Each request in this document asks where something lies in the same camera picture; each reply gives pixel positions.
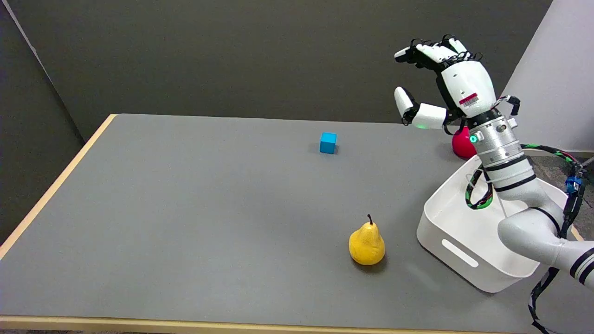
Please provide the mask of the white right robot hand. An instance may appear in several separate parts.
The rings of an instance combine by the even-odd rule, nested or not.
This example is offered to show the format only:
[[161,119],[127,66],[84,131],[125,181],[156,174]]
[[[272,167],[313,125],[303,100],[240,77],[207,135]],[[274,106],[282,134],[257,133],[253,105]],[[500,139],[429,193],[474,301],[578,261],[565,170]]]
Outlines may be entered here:
[[[466,121],[491,110],[496,94],[490,75],[481,63],[482,53],[473,53],[456,36],[446,34],[440,41],[412,39],[409,46],[394,54],[397,63],[413,64],[436,74],[436,85],[446,106],[420,103],[403,87],[394,90],[394,99],[405,126],[442,129],[458,135]],[[454,133],[448,126],[460,121]]]

